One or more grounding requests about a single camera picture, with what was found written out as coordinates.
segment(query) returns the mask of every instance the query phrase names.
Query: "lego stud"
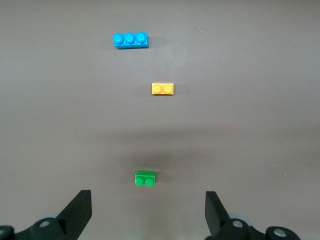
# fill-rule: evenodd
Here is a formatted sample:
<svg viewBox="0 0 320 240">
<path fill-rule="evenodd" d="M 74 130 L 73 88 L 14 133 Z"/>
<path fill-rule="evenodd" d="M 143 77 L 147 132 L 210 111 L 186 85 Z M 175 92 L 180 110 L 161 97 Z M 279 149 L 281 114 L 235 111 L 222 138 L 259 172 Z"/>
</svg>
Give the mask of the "lego stud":
<svg viewBox="0 0 320 240">
<path fill-rule="evenodd" d="M 146 41 L 146 36 L 143 32 L 139 32 L 137 35 L 136 35 L 136 40 L 138 43 L 140 44 L 143 44 L 145 41 Z"/>
<path fill-rule="evenodd" d="M 39 224 L 39 227 L 40 228 L 44 228 L 44 227 L 49 226 L 49 225 L 50 225 L 49 221 L 43 221 L 42 223 Z"/>
<path fill-rule="evenodd" d="M 173 91 L 173 88 L 170 84 L 167 84 L 164 86 L 163 91 L 165 94 L 171 94 Z"/>
<path fill-rule="evenodd" d="M 147 179 L 147 180 L 145 180 L 145 185 L 147 186 L 147 187 L 152 187 L 153 185 L 155 185 L 155 181 L 153 181 L 152 179 Z"/>
<path fill-rule="evenodd" d="M 276 228 L 275 230 L 273 230 L 273 233 L 281 238 L 284 238 L 285 236 L 287 236 L 286 233 L 279 228 Z"/>
<path fill-rule="evenodd" d="M 144 184 L 144 180 L 142 178 L 136 178 L 135 179 L 135 185 L 142 186 Z"/>
<path fill-rule="evenodd" d="M 127 43 L 127 44 L 132 44 L 135 42 L 135 36 L 128 32 L 125 36 L 124 36 L 124 41 Z"/>
<path fill-rule="evenodd" d="M 162 91 L 162 86 L 160 84 L 155 84 L 152 86 L 152 92 L 154 94 L 159 94 Z"/>
<path fill-rule="evenodd" d="M 113 35 L 113 42 L 115 44 L 122 44 L 124 42 L 124 38 L 121 36 L 121 34 L 116 33 Z"/>
<path fill-rule="evenodd" d="M 238 221 L 238 220 L 234 220 L 232 222 L 233 226 L 235 226 L 236 228 L 242 228 L 244 225 L 242 222 Z"/>
</svg>

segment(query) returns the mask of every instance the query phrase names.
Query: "screw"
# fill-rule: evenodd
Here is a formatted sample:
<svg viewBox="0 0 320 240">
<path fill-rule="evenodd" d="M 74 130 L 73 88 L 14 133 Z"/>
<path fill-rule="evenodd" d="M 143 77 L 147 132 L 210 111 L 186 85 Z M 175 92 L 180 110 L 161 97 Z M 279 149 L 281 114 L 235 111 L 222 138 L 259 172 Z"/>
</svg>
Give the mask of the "screw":
<svg viewBox="0 0 320 240">
<path fill-rule="evenodd" d="M 274 232 L 274 234 L 277 235 L 278 237 L 284 238 L 285 236 L 287 236 L 287 234 L 286 234 L 283 230 L 281 230 L 281 229 L 279 229 L 279 228 L 276 228 L 275 230 L 273 230 L 273 232 Z"/>
<path fill-rule="evenodd" d="M 233 226 L 235 226 L 236 228 L 242 228 L 244 225 L 242 224 L 242 222 L 238 221 L 238 220 L 234 220 L 233 221 Z"/>
<path fill-rule="evenodd" d="M 44 228 L 44 227 L 48 226 L 49 224 L 50 224 L 50 222 L 48 222 L 48 221 L 43 221 L 42 223 L 40 223 L 39 227 L 40 227 L 40 228 Z"/>
</svg>

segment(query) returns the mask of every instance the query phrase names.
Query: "gray surface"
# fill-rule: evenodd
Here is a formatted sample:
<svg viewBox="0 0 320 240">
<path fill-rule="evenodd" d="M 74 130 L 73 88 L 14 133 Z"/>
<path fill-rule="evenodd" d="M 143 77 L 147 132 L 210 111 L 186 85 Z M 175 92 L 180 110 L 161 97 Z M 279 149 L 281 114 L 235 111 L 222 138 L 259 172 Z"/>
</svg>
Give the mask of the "gray surface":
<svg viewBox="0 0 320 240">
<path fill-rule="evenodd" d="M 320 2 L 190 2 L 0 2 L 0 225 L 91 189 L 81 240 L 201 240 L 210 190 L 320 238 Z M 150 48 L 115 49 L 128 31 Z"/>
</svg>

